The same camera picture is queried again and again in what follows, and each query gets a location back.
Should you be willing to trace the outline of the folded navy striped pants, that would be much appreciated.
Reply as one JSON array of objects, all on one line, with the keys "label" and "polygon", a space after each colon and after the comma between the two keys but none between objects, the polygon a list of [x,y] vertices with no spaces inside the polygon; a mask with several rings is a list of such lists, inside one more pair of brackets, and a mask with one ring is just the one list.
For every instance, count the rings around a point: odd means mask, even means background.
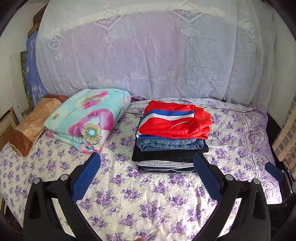
[{"label": "folded navy striped pants", "polygon": [[164,168],[164,167],[143,167],[138,166],[138,171],[142,173],[196,173],[194,167],[188,168]]}]

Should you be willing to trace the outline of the red pants with blue stripe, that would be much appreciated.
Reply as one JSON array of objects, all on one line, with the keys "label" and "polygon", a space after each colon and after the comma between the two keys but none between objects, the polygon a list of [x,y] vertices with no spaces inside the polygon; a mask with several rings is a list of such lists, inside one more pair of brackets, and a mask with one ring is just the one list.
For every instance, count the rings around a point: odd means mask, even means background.
[{"label": "red pants with blue stripe", "polygon": [[211,125],[211,114],[201,107],[153,100],[144,110],[136,137],[206,140]]}]

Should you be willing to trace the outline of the white lace cover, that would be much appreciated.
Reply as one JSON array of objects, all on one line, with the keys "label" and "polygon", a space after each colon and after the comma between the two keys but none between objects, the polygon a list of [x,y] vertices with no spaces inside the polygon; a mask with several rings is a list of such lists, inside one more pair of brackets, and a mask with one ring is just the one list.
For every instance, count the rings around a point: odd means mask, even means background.
[{"label": "white lace cover", "polygon": [[267,109],[274,37],[262,1],[50,1],[36,59],[51,94],[118,88]]}]

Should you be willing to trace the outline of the folded blue jeans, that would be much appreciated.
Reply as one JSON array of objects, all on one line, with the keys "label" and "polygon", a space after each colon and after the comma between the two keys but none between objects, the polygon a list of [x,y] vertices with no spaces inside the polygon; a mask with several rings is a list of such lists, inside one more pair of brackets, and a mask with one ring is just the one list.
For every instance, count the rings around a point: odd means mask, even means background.
[{"label": "folded blue jeans", "polygon": [[136,138],[141,151],[200,150],[205,146],[203,139]]}]

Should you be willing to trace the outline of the wooden headboard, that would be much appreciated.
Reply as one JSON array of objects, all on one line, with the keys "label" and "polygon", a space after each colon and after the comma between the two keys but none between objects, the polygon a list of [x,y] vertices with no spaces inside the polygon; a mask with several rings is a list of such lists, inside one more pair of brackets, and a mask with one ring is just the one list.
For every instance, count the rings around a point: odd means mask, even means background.
[{"label": "wooden headboard", "polygon": [[9,141],[13,129],[19,124],[13,108],[10,108],[2,117],[0,125],[0,150]]}]

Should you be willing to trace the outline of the purple floral bed sheet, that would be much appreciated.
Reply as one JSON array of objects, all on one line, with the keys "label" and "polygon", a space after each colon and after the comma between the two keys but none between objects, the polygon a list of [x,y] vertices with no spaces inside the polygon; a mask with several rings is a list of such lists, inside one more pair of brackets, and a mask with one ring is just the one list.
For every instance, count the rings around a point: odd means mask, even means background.
[{"label": "purple floral bed sheet", "polygon": [[[279,183],[266,172],[274,162],[266,133],[267,113],[258,107],[213,99],[179,99],[211,114],[205,154],[210,164],[236,180],[260,180],[267,203],[281,203]],[[132,162],[135,132],[146,100],[130,104],[106,140],[101,167],[78,207],[103,240],[191,240],[216,206],[198,175],[140,173]],[[56,180],[88,156],[45,132],[22,158],[10,145],[1,150],[1,194],[19,223],[34,178]]]}]

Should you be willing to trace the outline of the folded grey white garment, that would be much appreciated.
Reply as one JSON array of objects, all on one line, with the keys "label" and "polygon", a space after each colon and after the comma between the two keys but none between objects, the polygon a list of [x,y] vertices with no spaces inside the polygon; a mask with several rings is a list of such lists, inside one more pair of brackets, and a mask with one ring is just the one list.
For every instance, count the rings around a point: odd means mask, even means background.
[{"label": "folded grey white garment", "polygon": [[193,168],[193,163],[151,160],[138,162],[138,166],[155,168]]}]

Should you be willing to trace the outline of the blue patterned cloth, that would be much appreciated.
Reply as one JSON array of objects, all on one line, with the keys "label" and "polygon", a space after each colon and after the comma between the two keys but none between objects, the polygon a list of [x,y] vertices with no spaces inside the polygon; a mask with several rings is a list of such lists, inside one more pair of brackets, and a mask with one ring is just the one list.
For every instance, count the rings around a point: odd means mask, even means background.
[{"label": "blue patterned cloth", "polygon": [[32,100],[32,107],[35,108],[39,100],[48,94],[41,81],[36,61],[36,40],[38,31],[35,30],[27,39],[27,85]]}]

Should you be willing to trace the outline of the folded black pants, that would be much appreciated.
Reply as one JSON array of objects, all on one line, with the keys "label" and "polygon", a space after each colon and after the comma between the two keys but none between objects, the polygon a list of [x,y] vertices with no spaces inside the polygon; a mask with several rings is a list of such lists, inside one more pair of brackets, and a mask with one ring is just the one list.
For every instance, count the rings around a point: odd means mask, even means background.
[{"label": "folded black pants", "polygon": [[172,161],[192,163],[196,153],[207,153],[209,147],[204,142],[204,146],[200,150],[165,150],[165,151],[141,151],[137,146],[133,149],[132,161]]}]

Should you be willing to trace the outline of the brown satin pillow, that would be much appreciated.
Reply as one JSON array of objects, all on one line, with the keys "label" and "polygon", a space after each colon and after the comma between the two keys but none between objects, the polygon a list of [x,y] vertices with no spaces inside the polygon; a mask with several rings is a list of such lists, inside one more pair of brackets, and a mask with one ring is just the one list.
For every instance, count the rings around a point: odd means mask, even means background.
[{"label": "brown satin pillow", "polygon": [[45,131],[45,120],[67,99],[62,95],[43,96],[28,117],[13,129],[9,138],[11,148],[26,158]]}]

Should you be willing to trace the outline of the beige checkered fabric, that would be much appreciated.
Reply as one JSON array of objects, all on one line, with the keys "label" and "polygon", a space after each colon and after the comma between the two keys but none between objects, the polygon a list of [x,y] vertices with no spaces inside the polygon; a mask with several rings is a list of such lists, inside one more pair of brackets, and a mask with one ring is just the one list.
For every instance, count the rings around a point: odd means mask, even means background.
[{"label": "beige checkered fabric", "polygon": [[295,118],[294,96],[281,131],[273,143],[273,150],[278,160],[283,162],[293,174],[295,173]]}]

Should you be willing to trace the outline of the folded teal pink floral quilt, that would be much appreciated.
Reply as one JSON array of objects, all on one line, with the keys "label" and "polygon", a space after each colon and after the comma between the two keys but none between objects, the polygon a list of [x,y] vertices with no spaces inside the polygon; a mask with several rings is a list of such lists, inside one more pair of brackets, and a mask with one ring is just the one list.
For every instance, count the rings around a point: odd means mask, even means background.
[{"label": "folded teal pink floral quilt", "polygon": [[67,99],[44,122],[53,138],[79,152],[100,152],[130,105],[131,95],[114,88],[84,89]]}]

